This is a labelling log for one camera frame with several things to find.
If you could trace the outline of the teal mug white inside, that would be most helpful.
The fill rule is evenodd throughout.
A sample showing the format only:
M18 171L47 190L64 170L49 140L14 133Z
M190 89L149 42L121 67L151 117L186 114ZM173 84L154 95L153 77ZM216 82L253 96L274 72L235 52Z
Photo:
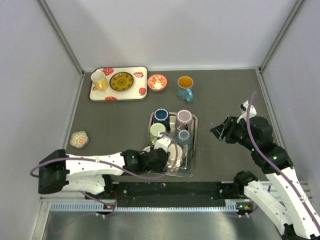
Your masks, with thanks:
M180 130L176 135L176 140L183 150L191 149L191 143L192 143L191 134L187 130L185 129Z

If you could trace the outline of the purple mug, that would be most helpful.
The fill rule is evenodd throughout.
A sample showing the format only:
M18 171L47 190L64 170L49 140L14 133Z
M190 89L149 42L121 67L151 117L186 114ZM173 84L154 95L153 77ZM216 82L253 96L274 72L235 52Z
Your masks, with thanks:
M187 130L188 132L192 128L193 115L190 111L182 109L176 114L175 130L176 132Z

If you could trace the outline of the cream beige mug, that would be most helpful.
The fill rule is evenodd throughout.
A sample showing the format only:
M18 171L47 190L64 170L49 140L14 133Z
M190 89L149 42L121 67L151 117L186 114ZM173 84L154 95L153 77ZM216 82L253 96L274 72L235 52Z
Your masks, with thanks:
M169 153L169 157L166 164L167 170L173 166L176 160L176 147L173 143L169 146L168 153ZM176 164L174 165L174 168L179 168L182 164L182 161L183 161L183 150L179 145L177 145L177 160L176 160Z

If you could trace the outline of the blue mug orange inside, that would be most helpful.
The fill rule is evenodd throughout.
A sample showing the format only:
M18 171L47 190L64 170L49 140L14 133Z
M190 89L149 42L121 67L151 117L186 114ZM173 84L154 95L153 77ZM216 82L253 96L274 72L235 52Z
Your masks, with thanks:
M191 103L193 101L193 85L194 81L191 77L181 76L177 80L178 98Z

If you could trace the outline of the dark blue mug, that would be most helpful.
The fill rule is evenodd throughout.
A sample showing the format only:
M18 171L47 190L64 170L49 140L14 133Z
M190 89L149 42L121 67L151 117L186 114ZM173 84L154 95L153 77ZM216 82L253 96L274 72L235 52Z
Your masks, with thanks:
M157 110L154 111L152 119L154 124L161 123L165 126L167 132L171 131L170 114L168 110L164 108L158 108Z

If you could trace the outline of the light green mug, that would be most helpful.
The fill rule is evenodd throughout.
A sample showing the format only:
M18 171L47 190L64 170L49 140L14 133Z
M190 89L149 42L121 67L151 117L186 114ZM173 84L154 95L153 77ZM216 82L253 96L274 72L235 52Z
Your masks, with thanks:
M166 131L167 129L162 123L156 122L152 124L149 129L150 144L154 145L158 139L159 134Z

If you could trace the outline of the light blue mug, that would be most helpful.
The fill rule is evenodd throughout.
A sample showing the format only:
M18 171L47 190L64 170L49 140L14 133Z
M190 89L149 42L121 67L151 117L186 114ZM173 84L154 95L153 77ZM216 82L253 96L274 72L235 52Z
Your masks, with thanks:
M146 146L143 151L149 153L153 149L152 146Z

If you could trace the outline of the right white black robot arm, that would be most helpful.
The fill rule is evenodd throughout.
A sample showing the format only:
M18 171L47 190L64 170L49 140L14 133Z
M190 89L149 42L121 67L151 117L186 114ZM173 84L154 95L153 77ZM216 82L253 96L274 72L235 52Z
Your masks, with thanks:
M234 177L233 192L237 197L253 200L283 240L320 238L320 217L306 196L287 151L274 143L273 128L267 119L255 116L246 122L228 116L210 131L220 141L238 143L250 150L254 163L276 189L280 200L250 171L240 171Z

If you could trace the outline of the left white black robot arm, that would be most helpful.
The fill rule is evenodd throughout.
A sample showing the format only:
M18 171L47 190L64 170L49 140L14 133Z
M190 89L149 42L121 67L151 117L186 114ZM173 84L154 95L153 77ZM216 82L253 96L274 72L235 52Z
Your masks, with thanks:
M106 199L113 194L114 187L104 176L128 174L136 177L162 171L168 159L169 153L162 148L149 152L129 149L96 156L76 156L58 149L39 162L38 193L84 191Z

